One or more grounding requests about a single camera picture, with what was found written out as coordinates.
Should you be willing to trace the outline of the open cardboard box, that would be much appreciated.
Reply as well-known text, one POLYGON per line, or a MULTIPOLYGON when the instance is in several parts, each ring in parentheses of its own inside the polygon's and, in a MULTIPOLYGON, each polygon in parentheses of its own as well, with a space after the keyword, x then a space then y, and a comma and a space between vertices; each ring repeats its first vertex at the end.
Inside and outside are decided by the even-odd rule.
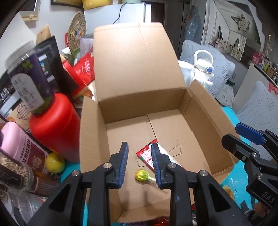
POLYGON ((222 147, 235 129, 198 82, 185 84, 172 44, 160 23, 118 23, 94 30, 96 100, 84 98, 80 128, 82 172, 96 169, 129 145, 124 184, 110 190, 112 222, 169 215, 170 191, 135 180, 148 167, 136 153, 158 143, 184 169, 208 171, 222 183, 236 158, 222 147))

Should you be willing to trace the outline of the teal bubble mat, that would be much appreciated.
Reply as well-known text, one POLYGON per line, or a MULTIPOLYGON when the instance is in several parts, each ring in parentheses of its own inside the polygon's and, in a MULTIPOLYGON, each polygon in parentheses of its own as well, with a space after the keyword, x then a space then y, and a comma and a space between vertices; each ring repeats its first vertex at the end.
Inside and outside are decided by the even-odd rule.
MULTIPOLYGON (((225 112, 227 117, 229 118, 232 125, 235 127, 236 124, 240 122, 234 111, 230 107, 222 107, 222 110, 225 112)), ((143 163, 142 160, 138 159, 136 154, 131 154, 129 152, 129 158, 135 157, 136 160, 139 160, 140 163, 143 163)), ((73 171, 73 170, 80 170, 79 163, 65 163, 65 169, 61 173, 60 182, 63 180, 73 171)), ((240 206, 241 202, 245 201, 248 208, 252 209, 251 205, 251 197, 246 191, 246 185, 248 184, 247 173, 244 170, 244 164, 239 161, 230 172, 230 174, 225 178, 222 182, 222 186, 228 186, 231 191, 233 192, 235 202, 238 206, 240 206)), ((87 225, 87 213, 88 208, 85 205, 84 210, 84 217, 83 217, 83 225, 87 225)), ((168 225, 168 220, 166 217, 159 217, 157 219, 149 220, 149 221, 141 221, 141 222, 134 222, 134 223, 120 223, 115 222, 112 225, 168 225)))

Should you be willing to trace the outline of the green yellow fruit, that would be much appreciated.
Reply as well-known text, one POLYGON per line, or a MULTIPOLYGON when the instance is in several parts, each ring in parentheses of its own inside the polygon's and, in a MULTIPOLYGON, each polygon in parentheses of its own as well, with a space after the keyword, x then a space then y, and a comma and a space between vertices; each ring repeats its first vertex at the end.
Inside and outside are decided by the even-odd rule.
POLYGON ((64 159, 55 152, 50 153, 45 161, 47 170, 53 174, 61 173, 65 168, 64 159))

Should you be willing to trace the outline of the pink bottle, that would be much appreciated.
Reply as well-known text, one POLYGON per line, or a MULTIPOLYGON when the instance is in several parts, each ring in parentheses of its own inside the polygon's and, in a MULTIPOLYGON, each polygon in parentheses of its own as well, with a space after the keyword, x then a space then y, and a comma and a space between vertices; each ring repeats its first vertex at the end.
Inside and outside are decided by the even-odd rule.
POLYGON ((46 167, 48 153, 15 122, 7 122, 1 129, 1 149, 37 171, 50 173, 46 167))

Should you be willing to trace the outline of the red plastic canister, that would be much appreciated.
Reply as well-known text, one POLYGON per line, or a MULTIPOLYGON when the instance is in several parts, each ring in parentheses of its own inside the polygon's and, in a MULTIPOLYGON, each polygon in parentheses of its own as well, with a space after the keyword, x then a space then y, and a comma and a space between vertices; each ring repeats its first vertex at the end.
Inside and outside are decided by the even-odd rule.
POLYGON ((48 109, 31 116, 31 134, 67 161, 78 163, 81 119, 65 95, 55 93, 54 97, 54 102, 48 109))

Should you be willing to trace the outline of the red green snack packet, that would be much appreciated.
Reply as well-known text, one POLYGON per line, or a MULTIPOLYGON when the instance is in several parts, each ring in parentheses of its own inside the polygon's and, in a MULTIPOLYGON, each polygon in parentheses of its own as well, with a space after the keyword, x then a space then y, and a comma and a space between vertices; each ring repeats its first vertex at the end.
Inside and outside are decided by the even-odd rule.
POLYGON ((149 144, 147 144, 145 147, 140 149, 136 155, 139 159, 141 159, 152 171, 154 171, 153 167, 153 160, 152 160, 152 144, 157 143, 159 151, 161 154, 167 155, 172 163, 175 163, 179 166, 181 166, 157 141, 157 139, 154 139, 149 144))

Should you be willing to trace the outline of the black stand-up pouch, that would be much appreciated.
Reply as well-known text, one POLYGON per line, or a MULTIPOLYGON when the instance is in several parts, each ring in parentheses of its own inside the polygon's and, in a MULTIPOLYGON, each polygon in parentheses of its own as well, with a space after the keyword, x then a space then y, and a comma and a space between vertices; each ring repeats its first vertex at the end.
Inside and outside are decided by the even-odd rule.
POLYGON ((71 96, 71 93, 78 88, 78 85, 63 68, 56 38, 52 36, 46 39, 36 45, 35 50, 52 91, 71 96))

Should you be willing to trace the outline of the white foam board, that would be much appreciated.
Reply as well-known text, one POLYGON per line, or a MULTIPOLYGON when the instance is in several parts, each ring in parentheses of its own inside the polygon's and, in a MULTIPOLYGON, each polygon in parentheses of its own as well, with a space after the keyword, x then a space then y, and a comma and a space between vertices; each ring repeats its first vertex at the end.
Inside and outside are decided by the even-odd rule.
POLYGON ((6 28, 0 41, 0 73, 6 71, 5 60, 11 52, 26 41, 36 41, 36 35, 29 29, 18 12, 6 28))

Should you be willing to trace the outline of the grey covered chair near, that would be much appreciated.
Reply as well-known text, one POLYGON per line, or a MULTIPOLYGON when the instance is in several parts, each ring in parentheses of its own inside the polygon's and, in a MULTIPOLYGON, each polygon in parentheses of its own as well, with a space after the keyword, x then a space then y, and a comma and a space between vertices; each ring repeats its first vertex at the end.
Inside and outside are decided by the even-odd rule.
POLYGON ((255 130, 268 129, 277 134, 277 98, 269 93, 261 81, 257 81, 237 117, 240 122, 255 130))

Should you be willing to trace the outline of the yellow pot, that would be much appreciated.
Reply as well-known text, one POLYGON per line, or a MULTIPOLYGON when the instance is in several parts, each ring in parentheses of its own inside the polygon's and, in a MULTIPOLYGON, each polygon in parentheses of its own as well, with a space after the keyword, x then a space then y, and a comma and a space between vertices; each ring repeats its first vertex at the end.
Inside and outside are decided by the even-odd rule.
POLYGON ((103 7, 111 4, 111 0, 82 0, 83 9, 89 10, 96 7, 103 7))

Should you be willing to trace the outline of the yellow lollipop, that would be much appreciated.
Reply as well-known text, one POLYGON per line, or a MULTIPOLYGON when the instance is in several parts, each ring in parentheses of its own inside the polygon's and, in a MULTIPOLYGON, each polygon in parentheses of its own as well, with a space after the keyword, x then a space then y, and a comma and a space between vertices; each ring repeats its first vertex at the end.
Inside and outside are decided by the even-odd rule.
POLYGON ((155 182, 156 181, 156 179, 151 177, 147 171, 140 170, 140 169, 135 173, 135 180, 138 182, 147 182, 147 181, 155 182))

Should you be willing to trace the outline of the white mini fridge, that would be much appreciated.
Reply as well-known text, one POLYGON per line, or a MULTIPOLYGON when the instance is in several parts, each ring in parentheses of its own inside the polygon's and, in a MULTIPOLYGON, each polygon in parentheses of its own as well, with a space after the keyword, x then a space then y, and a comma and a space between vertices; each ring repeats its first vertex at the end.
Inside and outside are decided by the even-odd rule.
POLYGON ((128 3, 107 5, 84 11, 87 34, 103 25, 114 23, 151 22, 151 5, 146 3, 128 3))

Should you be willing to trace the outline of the woven round fan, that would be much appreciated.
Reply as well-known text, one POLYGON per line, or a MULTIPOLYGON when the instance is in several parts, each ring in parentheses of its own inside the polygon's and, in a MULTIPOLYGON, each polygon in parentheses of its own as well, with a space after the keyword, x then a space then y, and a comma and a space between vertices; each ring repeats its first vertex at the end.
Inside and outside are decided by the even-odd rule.
POLYGON ((74 14, 68 28, 67 42, 70 52, 74 52, 79 48, 80 38, 87 35, 87 26, 84 13, 78 11, 74 14))

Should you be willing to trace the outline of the white cartoon kettle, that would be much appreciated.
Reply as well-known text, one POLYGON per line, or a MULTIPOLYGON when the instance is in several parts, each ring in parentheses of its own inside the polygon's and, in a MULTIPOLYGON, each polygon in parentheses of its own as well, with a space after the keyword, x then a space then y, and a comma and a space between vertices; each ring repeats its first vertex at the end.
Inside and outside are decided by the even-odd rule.
POLYGON ((214 76, 214 61, 212 54, 204 49, 194 53, 194 77, 204 88, 213 85, 210 79, 214 76))

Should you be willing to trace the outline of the packaged yellow waffle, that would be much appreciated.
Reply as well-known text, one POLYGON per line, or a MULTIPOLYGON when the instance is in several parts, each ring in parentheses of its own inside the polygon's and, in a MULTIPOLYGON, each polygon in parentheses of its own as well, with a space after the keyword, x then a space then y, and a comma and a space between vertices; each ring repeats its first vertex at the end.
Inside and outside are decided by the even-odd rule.
POLYGON ((229 197, 234 201, 235 200, 235 196, 234 196, 234 193, 233 193, 232 189, 229 186, 227 186, 227 185, 223 185, 222 188, 229 195, 229 197))

